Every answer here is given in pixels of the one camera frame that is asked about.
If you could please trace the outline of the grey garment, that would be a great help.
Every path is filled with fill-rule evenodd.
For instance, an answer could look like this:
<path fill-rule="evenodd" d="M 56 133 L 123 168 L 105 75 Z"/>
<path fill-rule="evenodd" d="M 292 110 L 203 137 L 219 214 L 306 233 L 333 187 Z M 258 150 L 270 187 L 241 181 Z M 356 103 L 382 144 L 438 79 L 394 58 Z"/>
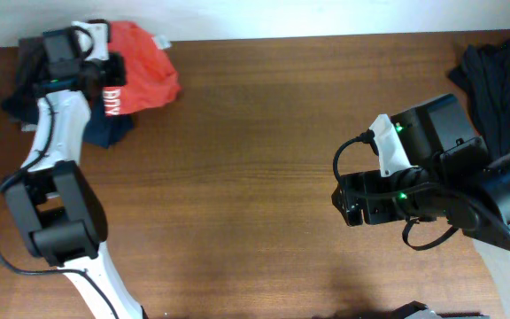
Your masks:
<path fill-rule="evenodd" d="M 37 129 L 38 106 L 34 86 L 43 72 L 44 55 L 41 38 L 31 37 L 19 41 L 19 67 L 13 97 L 19 109 L 17 122 L 22 132 L 35 132 Z"/>

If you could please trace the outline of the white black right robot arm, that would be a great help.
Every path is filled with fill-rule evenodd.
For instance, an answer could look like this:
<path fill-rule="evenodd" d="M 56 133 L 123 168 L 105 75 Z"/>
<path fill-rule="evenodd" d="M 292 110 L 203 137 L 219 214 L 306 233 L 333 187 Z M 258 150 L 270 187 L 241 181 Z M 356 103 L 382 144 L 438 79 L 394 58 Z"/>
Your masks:
<path fill-rule="evenodd" d="M 415 251 L 432 249 L 460 232 L 474 241 L 510 318 L 510 154 L 492 163 L 467 159 L 454 174 L 410 167 L 384 176 L 378 170 L 336 174 L 334 207 L 350 226 L 405 222 L 413 226 L 444 219 L 449 229 Z"/>

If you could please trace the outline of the red soccer t-shirt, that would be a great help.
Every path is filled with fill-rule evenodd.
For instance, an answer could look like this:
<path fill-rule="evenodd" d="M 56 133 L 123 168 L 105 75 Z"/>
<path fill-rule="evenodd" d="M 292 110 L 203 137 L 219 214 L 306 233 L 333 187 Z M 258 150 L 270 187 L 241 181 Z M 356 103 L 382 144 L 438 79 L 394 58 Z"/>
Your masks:
<path fill-rule="evenodd" d="M 163 43 L 131 21 L 114 21 L 111 27 L 108 49 L 123 57 L 127 83 L 104 88 L 105 114 L 129 115 L 175 101 L 181 85 Z"/>

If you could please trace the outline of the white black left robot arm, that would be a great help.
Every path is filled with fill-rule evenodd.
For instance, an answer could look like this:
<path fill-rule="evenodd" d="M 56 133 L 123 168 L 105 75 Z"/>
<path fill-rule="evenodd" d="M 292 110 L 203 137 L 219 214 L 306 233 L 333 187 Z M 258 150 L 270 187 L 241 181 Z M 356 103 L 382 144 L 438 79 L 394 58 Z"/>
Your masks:
<path fill-rule="evenodd" d="M 0 252 L 0 263 L 23 276 L 63 275 L 96 318 L 144 318 L 109 252 L 104 208 L 80 168 L 90 101 L 106 86 L 124 85 L 122 56 L 44 55 L 24 90 L 38 112 L 32 147 L 20 168 L 0 184 L 27 251 L 47 269 L 23 269 Z"/>

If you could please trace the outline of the navy garment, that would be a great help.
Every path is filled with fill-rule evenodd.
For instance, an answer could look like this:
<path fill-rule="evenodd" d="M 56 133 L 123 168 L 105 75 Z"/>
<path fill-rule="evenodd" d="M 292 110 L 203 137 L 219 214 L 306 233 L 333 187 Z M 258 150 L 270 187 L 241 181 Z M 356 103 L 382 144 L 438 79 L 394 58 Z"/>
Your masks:
<path fill-rule="evenodd" d="M 4 99 L 0 107 L 15 121 L 27 124 L 38 122 L 35 85 L 48 78 L 46 58 L 32 58 L 19 64 L 16 89 Z M 130 115 L 107 116 L 104 100 L 92 101 L 90 120 L 83 133 L 83 141 L 105 149 L 118 143 L 135 125 Z"/>

